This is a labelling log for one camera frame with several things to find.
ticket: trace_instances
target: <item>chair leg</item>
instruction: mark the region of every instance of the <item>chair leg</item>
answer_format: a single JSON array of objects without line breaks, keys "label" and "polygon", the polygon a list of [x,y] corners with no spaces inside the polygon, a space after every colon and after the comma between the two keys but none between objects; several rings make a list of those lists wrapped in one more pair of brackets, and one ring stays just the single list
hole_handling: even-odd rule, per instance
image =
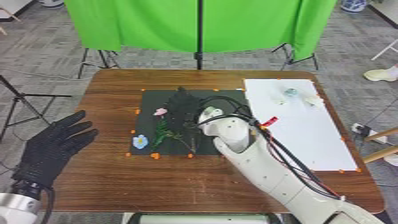
[{"label": "chair leg", "polygon": [[379,53],[376,54],[376,56],[371,58],[371,61],[376,60],[376,58],[381,56],[383,52],[387,51],[387,49],[390,49],[394,47],[394,44],[398,43],[398,39],[394,40],[394,42],[388,44],[388,46],[383,48],[383,50],[379,51]]},{"label": "chair leg", "polygon": [[1,8],[1,10],[5,11],[5,13],[8,14],[8,16],[13,18],[13,20],[17,22],[21,22],[21,20],[17,19],[15,15],[8,12],[8,10],[5,8]]},{"label": "chair leg", "polygon": [[387,131],[381,131],[379,133],[376,133],[374,135],[367,136],[363,138],[363,141],[369,142],[371,140],[374,140],[376,138],[379,138],[381,136],[392,135],[394,133],[398,133],[398,128],[392,128]]},{"label": "chair leg", "polygon": [[371,155],[367,155],[363,157],[363,163],[372,162],[374,160],[378,160],[379,158],[383,158],[387,155],[390,155],[394,153],[398,153],[398,145],[390,146],[388,148],[385,148],[383,150],[374,152]]},{"label": "chair leg", "polygon": [[3,33],[5,36],[8,35],[5,30],[3,30],[3,28],[1,28],[1,26],[0,26],[0,32]]}]

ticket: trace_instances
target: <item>light stand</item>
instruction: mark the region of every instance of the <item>light stand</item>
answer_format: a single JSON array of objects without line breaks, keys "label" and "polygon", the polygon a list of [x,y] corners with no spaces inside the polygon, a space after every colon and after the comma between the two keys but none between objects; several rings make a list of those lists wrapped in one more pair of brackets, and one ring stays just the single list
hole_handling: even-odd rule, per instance
[{"label": "light stand", "polygon": [[193,54],[196,70],[202,70],[202,17],[204,0],[196,0],[196,52]]},{"label": "light stand", "polygon": [[[5,134],[5,131],[6,131],[6,128],[15,126],[17,124],[22,124],[37,119],[40,119],[44,121],[44,123],[49,125],[49,122],[44,118],[44,114],[45,114],[45,111],[47,111],[47,108],[51,106],[51,103],[53,103],[53,100],[56,97],[70,97],[69,95],[49,95],[49,94],[24,94],[24,93],[19,93],[13,86],[10,85],[6,79],[3,78],[3,76],[0,75],[0,84],[3,84],[5,88],[8,89],[8,91],[12,92],[13,94],[13,99],[12,99],[12,104],[10,104],[10,109],[8,109],[8,115],[6,115],[6,118],[5,118],[5,123],[3,123],[3,128],[1,128],[1,134],[0,134],[0,142],[3,140],[3,134]],[[37,109],[33,108],[28,100],[26,100],[26,96],[35,96],[35,97],[49,97],[49,102],[45,104],[45,107],[42,109],[42,111],[38,112]],[[15,109],[15,104],[17,102],[22,103],[22,105],[26,106],[28,110],[31,111],[33,113],[33,117],[10,123],[10,118],[12,118],[12,114],[13,114],[13,109]]]}]

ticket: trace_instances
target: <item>orange marker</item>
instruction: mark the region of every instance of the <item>orange marker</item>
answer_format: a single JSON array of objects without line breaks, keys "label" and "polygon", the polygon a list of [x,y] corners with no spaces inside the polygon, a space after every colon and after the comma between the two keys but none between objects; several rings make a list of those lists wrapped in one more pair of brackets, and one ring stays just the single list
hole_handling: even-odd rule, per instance
[{"label": "orange marker", "polygon": [[159,154],[156,152],[150,153],[150,157],[152,157],[152,159],[159,159]]}]

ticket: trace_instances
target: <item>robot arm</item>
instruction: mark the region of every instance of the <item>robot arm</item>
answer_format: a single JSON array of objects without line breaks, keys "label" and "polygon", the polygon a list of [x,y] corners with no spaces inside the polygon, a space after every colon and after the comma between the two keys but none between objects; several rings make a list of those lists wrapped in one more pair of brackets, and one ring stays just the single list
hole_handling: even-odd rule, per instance
[{"label": "robot arm", "polygon": [[303,185],[285,164],[271,155],[259,132],[248,145],[252,126],[246,121],[227,117],[205,122],[216,116],[221,116],[221,111],[209,107],[198,117],[198,128],[207,136],[214,136],[212,143],[220,153],[250,183],[280,202],[298,221],[303,224],[381,224],[363,209],[344,201],[344,197],[326,197]]},{"label": "robot arm", "polygon": [[0,224],[33,224],[40,202],[28,196],[0,193]]}]

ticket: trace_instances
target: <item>plastic flower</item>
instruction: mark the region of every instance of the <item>plastic flower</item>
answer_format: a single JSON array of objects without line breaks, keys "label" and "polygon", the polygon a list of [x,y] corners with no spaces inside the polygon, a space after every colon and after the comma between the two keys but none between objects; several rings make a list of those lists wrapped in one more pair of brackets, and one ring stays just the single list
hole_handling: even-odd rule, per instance
[{"label": "plastic flower", "polygon": [[164,113],[166,113],[166,109],[164,108],[157,108],[152,116],[161,116],[161,115],[164,115]]},{"label": "plastic flower", "polygon": [[136,149],[143,149],[147,146],[147,138],[143,135],[138,135],[138,137],[132,137],[132,146]]}]

